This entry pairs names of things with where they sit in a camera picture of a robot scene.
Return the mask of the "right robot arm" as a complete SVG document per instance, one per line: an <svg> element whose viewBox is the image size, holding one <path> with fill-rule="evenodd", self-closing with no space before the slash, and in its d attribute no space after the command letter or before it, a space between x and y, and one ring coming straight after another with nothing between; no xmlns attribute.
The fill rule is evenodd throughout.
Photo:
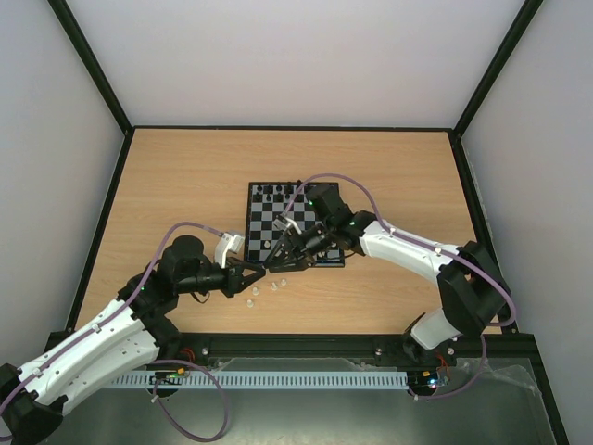
<svg viewBox="0 0 593 445"><path fill-rule="evenodd" d="M487 250L470 241L462 247L442 244L403 231L378 210L353 212L330 184L302 184L318 223L301 230L282 213L274 222L283 234L264 266L272 273L304 271L319 254L341 248L389 261L434 284L440 308L421 314L399 341L403 354L417 364L429 362L457 337L480 337L503 307L516 314L511 292Z"/></svg>

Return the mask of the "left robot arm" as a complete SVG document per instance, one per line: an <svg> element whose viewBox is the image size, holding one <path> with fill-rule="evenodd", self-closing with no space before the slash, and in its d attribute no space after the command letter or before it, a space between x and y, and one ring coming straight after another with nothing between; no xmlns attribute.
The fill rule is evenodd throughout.
<svg viewBox="0 0 593 445"><path fill-rule="evenodd" d="M177 357L179 329L168 318L183 294L220 291L232 298L265 274L262 266L224 252L209 260L202 241L181 235L160 247L82 328L38 358L1 367L1 418L13 444L38 444L105 384L154 361Z"/></svg>

